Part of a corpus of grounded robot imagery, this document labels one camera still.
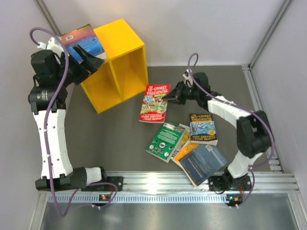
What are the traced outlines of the red 13-storey treehouse book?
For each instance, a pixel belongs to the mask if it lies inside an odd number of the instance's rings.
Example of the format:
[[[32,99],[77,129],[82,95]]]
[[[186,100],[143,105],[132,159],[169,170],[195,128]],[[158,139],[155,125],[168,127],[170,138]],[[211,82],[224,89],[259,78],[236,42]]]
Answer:
[[[167,101],[163,97],[170,93],[170,84],[148,84],[144,93],[140,122],[163,123],[165,121]]]

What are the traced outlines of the blue orange gradient cover book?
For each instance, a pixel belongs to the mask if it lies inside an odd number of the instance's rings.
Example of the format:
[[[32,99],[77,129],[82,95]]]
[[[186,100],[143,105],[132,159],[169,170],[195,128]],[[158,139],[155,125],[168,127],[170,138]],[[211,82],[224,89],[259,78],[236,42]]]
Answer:
[[[79,63],[83,61],[83,58],[73,49],[74,45],[79,45],[87,53],[96,58],[107,59],[106,52],[90,24],[63,34],[61,41],[69,54]]]

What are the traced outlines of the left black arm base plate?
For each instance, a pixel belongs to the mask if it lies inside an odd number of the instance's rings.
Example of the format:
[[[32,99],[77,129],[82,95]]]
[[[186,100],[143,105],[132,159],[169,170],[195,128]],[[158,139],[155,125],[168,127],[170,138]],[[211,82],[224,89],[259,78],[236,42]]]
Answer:
[[[118,188],[118,192],[123,189],[123,176],[108,176],[105,183],[114,184]],[[99,184],[87,186],[81,189],[82,192],[114,192],[115,188],[109,184]]]

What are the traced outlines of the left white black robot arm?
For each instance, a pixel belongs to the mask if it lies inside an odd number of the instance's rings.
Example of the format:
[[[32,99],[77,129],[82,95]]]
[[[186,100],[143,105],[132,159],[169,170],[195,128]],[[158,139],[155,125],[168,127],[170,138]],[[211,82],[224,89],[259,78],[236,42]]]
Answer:
[[[64,52],[56,54],[50,49],[31,55],[35,74],[28,101],[42,151],[41,176],[35,182],[38,191],[84,189],[90,184],[97,190],[104,190],[108,186],[103,167],[73,168],[69,160],[64,127],[67,87],[82,83],[104,63],[80,45],[74,45],[73,49],[81,56],[81,62]]]

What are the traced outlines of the yellow blue 169-storey treehouse book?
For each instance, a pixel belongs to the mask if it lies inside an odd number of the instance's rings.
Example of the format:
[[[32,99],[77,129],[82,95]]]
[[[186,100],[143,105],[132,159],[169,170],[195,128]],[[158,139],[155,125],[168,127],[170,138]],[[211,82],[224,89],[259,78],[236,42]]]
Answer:
[[[189,126],[191,143],[217,145],[215,122],[211,114],[189,114]]]

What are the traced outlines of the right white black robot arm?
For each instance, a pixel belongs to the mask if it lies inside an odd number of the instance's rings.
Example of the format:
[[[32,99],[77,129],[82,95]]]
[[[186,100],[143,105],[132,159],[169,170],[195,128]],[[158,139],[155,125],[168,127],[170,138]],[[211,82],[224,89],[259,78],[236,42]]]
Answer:
[[[204,72],[184,73],[186,78],[163,99],[173,104],[184,105],[187,100],[195,100],[199,107],[219,116],[236,128],[238,152],[223,173],[224,185],[235,190],[247,177],[255,161],[268,149],[275,151],[272,130],[264,111],[256,112],[227,100],[220,93],[212,91]]]

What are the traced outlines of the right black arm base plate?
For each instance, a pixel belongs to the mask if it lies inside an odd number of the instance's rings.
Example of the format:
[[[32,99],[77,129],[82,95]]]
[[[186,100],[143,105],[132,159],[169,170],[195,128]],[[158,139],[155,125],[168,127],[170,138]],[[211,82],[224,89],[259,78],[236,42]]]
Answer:
[[[252,182],[249,176],[241,180],[236,180],[232,184],[228,181],[225,181],[222,176],[211,176],[208,179],[209,191],[211,192],[236,192],[240,191],[250,191]]]

